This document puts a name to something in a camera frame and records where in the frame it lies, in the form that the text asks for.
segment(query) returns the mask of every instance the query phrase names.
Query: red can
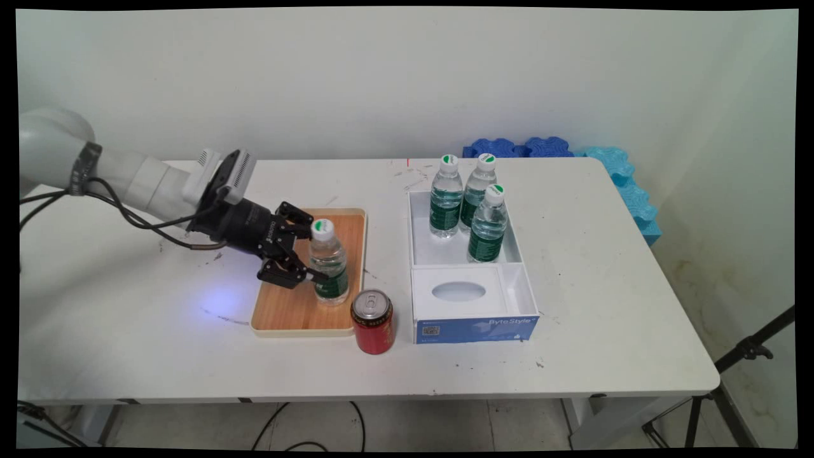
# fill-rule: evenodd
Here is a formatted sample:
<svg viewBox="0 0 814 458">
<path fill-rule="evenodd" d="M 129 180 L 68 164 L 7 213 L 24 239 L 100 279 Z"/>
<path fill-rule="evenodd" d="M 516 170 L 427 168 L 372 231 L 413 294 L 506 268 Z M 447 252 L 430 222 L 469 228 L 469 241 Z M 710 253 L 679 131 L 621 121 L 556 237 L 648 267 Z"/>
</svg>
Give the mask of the red can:
<svg viewBox="0 0 814 458">
<path fill-rule="evenodd" d="M 359 348 L 378 355 L 393 346 L 393 304 L 378 289 L 359 293 L 351 305 L 353 331 Z"/>
</svg>

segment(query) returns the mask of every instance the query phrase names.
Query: white bottle cap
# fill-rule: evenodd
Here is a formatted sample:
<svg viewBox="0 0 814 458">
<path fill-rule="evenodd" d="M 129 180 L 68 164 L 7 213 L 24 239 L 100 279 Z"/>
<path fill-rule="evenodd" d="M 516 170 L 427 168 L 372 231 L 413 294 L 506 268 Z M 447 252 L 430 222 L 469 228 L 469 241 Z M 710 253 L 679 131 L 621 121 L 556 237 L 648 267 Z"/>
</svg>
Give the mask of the white bottle cap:
<svg viewBox="0 0 814 458">
<path fill-rule="evenodd" d="M 444 154 L 441 157 L 441 170 L 446 173 L 452 173 L 457 171 L 457 156 L 454 154 Z"/>
<path fill-rule="evenodd" d="M 499 184 L 490 184 L 489 187 L 486 188 L 486 201 L 490 205 L 502 204 L 504 197 L 505 192 L 503 191 L 503 186 Z"/>
<path fill-rule="evenodd" d="M 478 168 L 484 172 L 491 172 L 495 170 L 495 164 L 497 163 L 497 158 L 495 155 L 485 152 L 478 156 Z"/>
<path fill-rule="evenodd" d="M 330 219 L 318 219 L 311 224 L 311 236 L 314 240 L 327 242 L 334 238 L 334 223 Z"/>
</svg>

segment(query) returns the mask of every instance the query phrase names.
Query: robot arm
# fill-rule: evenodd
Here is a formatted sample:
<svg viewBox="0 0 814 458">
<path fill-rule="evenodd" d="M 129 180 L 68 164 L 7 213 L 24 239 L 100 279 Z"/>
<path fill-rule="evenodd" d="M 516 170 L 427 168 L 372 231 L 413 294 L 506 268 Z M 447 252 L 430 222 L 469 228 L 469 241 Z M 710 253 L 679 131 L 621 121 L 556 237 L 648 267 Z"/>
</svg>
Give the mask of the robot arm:
<svg viewBox="0 0 814 458">
<path fill-rule="evenodd" d="M 189 174 L 139 152 L 102 148 L 90 124 L 74 112 L 41 109 L 20 115 L 20 175 L 73 195 L 110 196 L 90 177 L 103 178 L 125 205 L 172 221 L 211 209 L 178 224 L 262 260 L 257 278 L 285 288 L 305 280 L 327 281 L 294 252 L 297 238 L 310 239 L 313 217 L 282 202 L 272 214 L 243 193 L 256 159 L 246 150 L 223 158 L 204 150 Z"/>
</svg>

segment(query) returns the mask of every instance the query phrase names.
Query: foam block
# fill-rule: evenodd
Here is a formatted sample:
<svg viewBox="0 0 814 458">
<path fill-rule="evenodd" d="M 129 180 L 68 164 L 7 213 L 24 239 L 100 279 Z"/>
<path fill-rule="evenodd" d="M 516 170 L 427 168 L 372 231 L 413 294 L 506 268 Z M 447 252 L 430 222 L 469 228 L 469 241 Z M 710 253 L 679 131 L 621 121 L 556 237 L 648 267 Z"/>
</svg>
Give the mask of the foam block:
<svg viewBox="0 0 814 458">
<path fill-rule="evenodd" d="M 485 152 L 491 152 L 495 157 L 519 157 L 514 150 L 514 143 L 507 139 L 479 139 L 472 143 L 470 147 L 464 147 L 462 155 L 464 157 L 478 157 Z"/>
<path fill-rule="evenodd" d="M 524 146 L 514 148 L 521 157 L 574 157 L 568 142 L 559 137 L 531 137 Z"/>
<path fill-rule="evenodd" d="M 641 189 L 633 178 L 628 179 L 624 186 L 617 186 L 619 194 L 624 200 L 624 204 L 628 207 L 633 221 L 639 226 L 639 230 L 648 227 L 655 221 L 656 214 L 659 212 L 653 205 L 647 201 L 650 199 L 650 194 L 644 189 Z"/>
<path fill-rule="evenodd" d="M 628 154 L 618 148 L 591 147 L 586 149 L 580 157 L 582 156 L 593 157 L 601 161 L 616 186 L 624 186 L 636 171 L 636 167 L 628 162 Z"/>
<path fill-rule="evenodd" d="M 648 224 L 646 227 L 641 229 L 641 234 L 645 237 L 645 241 L 647 242 L 648 246 L 653 246 L 656 240 L 662 235 L 661 229 L 659 229 L 659 225 L 656 224 L 656 221 L 653 220 Z"/>
</svg>

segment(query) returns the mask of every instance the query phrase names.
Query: blue label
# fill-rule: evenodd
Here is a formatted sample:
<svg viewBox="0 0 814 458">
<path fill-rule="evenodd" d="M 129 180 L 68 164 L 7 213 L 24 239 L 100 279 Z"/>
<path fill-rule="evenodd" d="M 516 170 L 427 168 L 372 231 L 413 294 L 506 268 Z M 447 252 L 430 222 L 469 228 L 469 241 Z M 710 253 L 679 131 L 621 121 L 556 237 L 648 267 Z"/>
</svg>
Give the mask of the blue label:
<svg viewBox="0 0 814 458">
<path fill-rule="evenodd" d="M 532 336 L 539 316 L 420 319 L 416 343 L 519 341 Z"/>
</svg>

